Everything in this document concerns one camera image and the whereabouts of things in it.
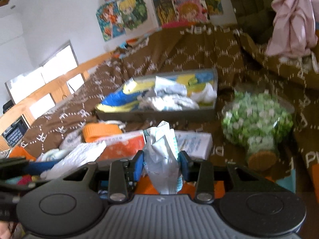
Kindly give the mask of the white blue medicine box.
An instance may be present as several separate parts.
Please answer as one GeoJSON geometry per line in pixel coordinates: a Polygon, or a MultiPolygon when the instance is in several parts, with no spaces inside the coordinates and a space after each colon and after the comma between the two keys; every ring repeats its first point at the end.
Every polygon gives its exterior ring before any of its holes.
{"type": "Polygon", "coordinates": [[[213,149],[213,138],[210,133],[175,131],[178,150],[187,152],[191,158],[207,160],[213,149]]]}

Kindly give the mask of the dark olive quilted jacket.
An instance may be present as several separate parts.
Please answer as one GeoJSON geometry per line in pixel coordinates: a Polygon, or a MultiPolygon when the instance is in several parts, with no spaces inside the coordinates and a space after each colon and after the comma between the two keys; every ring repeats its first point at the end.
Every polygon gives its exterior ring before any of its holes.
{"type": "Polygon", "coordinates": [[[275,11],[273,0],[231,0],[237,25],[256,44],[265,44],[273,34],[275,11]]]}

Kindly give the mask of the grey tray with painted bottom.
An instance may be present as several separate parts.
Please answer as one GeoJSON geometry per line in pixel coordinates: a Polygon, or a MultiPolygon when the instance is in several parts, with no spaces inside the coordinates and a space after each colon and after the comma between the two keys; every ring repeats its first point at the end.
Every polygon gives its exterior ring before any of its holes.
{"type": "Polygon", "coordinates": [[[215,112],[215,69],[167,72],[127,80],[96,105],[100,120],[202,122],[215,112]]]}

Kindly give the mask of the wooden bed rail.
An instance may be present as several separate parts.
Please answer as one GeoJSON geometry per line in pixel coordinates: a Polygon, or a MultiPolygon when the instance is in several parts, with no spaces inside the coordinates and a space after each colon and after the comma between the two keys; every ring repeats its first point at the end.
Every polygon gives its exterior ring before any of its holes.
{"type": "Polygon", "coordinates": [[[93,68],[110,59],[112,54],[112,52],[106,52],[89,61],[81,63],[66,74],[55,78],[43,87],[35,90],[35,92],[28,95],[1,116],[1,133],[4,133],[4,131],[20,117],[25,119],[28,126],[32,125],[36,119],[30,112],[30,106],[46,95],[50,96],[55,105],[61,102],[64,103],[66,100],[70,99],[72,95],[68,89],[67,81],[77,75],[81,75],[82,79],[86,81],[90,78],[90,72],[93,71],[93,68]]]}

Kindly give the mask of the brown PF patterned blanket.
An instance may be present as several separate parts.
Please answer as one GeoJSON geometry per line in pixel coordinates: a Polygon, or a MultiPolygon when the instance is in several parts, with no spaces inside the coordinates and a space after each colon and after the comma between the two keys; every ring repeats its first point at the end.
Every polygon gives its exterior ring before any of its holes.
{"type": "Polygon", "coordinates": [[[69,133],[94,122],[95,106],[133,77],[216,69],[217,114],[201,125],[213,137],[213,163],[245,161],[244,150],[223,136],[221,110],[232,100],[235,86],[251,83],[276,93],[295,108],[293,135],[284,141],[268,176],[277,180],[295,170],[303,189],[318,191],[318,74],[310,66],[267,56],[264,47],[247,34],[209,24],[163,29],[130,49],[116,51],[121,56],[102,63],[71,100],[32,124],[20,142],[22,148],[33,157],[57,148],[69,133]]]}

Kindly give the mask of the green white candy bag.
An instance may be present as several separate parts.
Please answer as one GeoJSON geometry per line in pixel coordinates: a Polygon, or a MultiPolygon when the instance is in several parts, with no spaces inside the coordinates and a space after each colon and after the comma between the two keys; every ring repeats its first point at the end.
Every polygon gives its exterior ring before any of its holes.
{"type": "Polygon", "coordinates": [[[277,161],[277,144],[293,126],[294,107],[268,90],[259,93],[235,91],[234,99],[222,109],[225,138],[244,147],[248,167],[270,169],[277,161]]]}

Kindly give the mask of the pink crumpled cloth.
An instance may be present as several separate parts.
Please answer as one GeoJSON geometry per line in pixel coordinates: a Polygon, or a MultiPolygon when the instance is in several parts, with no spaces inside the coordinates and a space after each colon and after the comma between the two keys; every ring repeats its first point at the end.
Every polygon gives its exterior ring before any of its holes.
{"type": "Polygon", "coordinates": [[[273,0],[276,12],[268,56],[303,57],[317,45],[318,0],[273,0]]]}

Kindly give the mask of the orange hair girl poster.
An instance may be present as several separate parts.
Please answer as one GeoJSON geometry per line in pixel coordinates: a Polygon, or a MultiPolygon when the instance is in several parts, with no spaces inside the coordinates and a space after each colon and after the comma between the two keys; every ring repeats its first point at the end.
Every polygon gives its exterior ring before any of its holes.
{"type": "Polygon", "coordinates": [[[101,5],[96,11],[96,17],[105,42],[125,34],[121,15],[115,1],[101,5]]]}

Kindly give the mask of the pink cow print poster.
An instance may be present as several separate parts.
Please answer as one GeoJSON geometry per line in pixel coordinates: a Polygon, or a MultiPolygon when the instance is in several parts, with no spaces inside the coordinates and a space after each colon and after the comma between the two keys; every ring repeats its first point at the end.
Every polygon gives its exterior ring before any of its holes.
{"type": "Polygon", "coordinates": [[[204,0],[172,0],[172,6],[180,22],[208,21],[208,9],[204,0]]]}

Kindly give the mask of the window with bright light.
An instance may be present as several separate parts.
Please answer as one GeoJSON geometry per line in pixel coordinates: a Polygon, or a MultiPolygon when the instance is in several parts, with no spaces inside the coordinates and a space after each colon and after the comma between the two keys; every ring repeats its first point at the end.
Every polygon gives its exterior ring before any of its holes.
{"type": "MultiPolygon", "coordinates": [[[[10,94],[14,104],[29,96],[39,88],[48,84],[50,81],[60,77],[63,74],[78,67],[78,60],[74,53],[71,41],[67,41],[54,53],[46,59],[38,68],[14,77],[7,81],[5,86],[10,94]]],[[[67,90],[73,94],[84,84],[80,74],[67,81],[67,90]]],[[[31,115],[37,119],[42,114],[53,108],[55,103],[48,94],[38,102],[30,106],[31,115]]]]}

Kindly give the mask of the orange white paper box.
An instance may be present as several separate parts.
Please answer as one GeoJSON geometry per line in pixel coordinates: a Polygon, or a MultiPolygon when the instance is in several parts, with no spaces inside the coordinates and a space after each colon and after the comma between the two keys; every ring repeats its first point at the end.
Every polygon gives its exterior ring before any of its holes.
{"type": "Polygon", "coordinates": [[[104,141],[106,148],[97,159],[98,161],[132,158],[144,148],[146,139],[142,130],[127,132],[119,135],[99,138],[97,142],[104,141]]]}

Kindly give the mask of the blond boy cartoon poster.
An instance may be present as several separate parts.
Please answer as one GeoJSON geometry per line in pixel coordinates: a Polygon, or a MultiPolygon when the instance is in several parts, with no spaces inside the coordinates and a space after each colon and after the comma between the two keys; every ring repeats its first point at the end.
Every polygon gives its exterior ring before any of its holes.
{"type": "Polygon", "coordinates": [[[145,33],[156,26],[149,0],[119,0],[117,7],[126,35],[145,33]]]}

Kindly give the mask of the white tissue pack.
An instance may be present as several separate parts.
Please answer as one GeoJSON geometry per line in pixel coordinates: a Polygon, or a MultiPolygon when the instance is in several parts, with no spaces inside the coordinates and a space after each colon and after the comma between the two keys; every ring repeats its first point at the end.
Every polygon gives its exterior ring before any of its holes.
{"type": "Polygon", "coordinates": [[[144,167],[155,190],[160,194],[177,194],[183,186],[178,163],[178,145],[174,129],[162,121],[144,131],[146,145],[144,167]]]}

